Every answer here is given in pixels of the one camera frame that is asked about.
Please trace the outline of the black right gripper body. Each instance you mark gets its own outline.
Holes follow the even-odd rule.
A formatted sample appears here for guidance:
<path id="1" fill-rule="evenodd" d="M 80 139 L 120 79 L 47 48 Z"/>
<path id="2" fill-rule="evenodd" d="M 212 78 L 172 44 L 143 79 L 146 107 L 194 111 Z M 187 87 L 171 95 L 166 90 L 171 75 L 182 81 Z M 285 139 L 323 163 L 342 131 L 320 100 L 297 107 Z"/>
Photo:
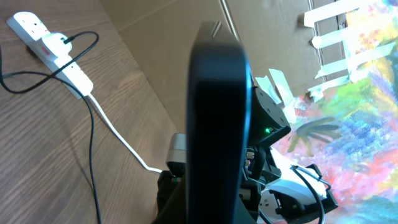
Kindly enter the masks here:
<path id="1" fill-rule="evenodd" d="M 256 184 L 249 204 L 239 196 L 244 183 L 242 146 L 189 146 L 186 162 L 173 162 L 157 181 L 157 223 L 256 223 Z"/>

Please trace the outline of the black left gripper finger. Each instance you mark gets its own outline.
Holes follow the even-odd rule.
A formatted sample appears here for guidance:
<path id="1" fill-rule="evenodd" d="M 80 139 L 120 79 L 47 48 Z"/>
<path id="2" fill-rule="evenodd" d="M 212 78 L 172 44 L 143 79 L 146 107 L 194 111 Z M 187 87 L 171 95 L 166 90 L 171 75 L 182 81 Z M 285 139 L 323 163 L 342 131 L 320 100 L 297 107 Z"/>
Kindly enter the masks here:
<path id="1" fill-rule="evenodd" d="M 185 184 L 162 184 L 157 193 L 158 214 L 152 224 L 186 224 Z"/>

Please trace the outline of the Samsung Galaxy smartphone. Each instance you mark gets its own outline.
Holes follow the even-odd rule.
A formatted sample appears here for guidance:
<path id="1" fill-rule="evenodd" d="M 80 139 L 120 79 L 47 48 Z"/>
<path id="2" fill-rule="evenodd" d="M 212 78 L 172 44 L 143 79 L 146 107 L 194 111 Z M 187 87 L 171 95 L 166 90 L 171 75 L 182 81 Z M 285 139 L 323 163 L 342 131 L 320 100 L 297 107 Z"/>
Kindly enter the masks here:
<path id="1" fill-rule="evenodd" d="M 187 222 L 235 223 L 251 115 L 246 53 L 220 22 L 203 22 L 187 87 Z"/>

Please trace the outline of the white power strip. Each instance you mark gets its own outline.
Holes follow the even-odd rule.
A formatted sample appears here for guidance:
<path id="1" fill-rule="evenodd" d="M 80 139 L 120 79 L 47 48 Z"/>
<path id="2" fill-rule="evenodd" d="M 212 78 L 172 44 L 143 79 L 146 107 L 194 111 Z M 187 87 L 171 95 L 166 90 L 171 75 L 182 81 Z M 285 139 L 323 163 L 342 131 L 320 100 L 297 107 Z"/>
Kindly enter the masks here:
<path id="1" fill-rule="evenodd" d="M 54 72 L 72 60 L 69 55 L 72 44 L 65 43 L 67 36 L 60 32 L 50 32 L 45 24 L 32 12 L 17 12 L 6 21 L 7 25 L 22 41 L 38 56 L 39 59 Z M 72 94 L 80 99 L 88 96 L 93 90 L 93 82 L 75 62 L 56 75 L 66 82 Z"/>

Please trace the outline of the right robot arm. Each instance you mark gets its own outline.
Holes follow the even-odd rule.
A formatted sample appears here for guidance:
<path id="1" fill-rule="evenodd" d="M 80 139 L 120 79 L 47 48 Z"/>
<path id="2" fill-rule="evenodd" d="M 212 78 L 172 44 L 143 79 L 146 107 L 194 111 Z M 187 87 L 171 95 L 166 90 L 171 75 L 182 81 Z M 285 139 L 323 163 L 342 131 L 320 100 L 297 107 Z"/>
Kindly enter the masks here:
<path id="1" fill-rule="evenodd" d="M 338 208 L 331 185 L 315 164 L 303 167 L 283 156 L 272 144 L 290 132 L 282 110 L 258 87 L 252 90 L 249 145 L 245 150 L 242 182 L 238 190 L 237 223 L 325 222 Z M 186 135 L 175 133 L 166 159 L 169 168 L 157 181 L 158 215 L 155 223 L 185 223 L 183 184 Z"/>

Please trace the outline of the colourful painted backdrop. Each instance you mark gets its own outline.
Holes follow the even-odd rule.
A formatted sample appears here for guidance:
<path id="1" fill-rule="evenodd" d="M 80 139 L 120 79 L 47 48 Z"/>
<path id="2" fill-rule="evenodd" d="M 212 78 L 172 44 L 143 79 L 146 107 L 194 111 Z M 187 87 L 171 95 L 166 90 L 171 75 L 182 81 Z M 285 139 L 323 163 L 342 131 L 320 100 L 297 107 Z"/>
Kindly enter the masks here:
<path id="1" fill-rule="evenodd" d="M 345 57 L 294 99 L 297 120 L 275 148 L 320 168 L 339 205 L 327 223 L 396 223 L 397 2 L 361 1 L 345 28 L 318 41 L 341 44 Z"/>

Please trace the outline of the white masking tape strips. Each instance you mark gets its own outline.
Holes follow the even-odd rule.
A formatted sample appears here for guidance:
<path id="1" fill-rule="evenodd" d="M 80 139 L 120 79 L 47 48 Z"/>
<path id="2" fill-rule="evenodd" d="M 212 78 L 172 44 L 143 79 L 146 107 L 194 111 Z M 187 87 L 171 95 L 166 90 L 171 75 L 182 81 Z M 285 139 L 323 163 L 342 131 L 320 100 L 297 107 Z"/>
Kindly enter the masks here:
<path id="1" fill-rule="evenodd" d="M 366 78 L 368 65 L 397 48 L 395 1 L 255 1 L 250 48 L 256 80 L 290 123 L 295 97 Z"/>

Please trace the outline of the white wall charger plug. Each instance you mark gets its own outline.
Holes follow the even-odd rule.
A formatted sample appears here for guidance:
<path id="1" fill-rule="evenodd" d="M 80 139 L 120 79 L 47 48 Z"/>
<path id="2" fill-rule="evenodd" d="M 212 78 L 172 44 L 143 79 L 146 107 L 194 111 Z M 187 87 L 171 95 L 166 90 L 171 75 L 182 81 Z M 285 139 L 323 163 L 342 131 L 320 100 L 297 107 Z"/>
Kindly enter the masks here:
<path id="1" fill-rule="evenodd" d="M 38 48 L 43 56 L 49 60 L 54 61 L 60 57 L 66 57 L 72 50 L 71 42 L 67 42 L 67 36 L 62 33 L 50 33 L 38 40 Z"/>

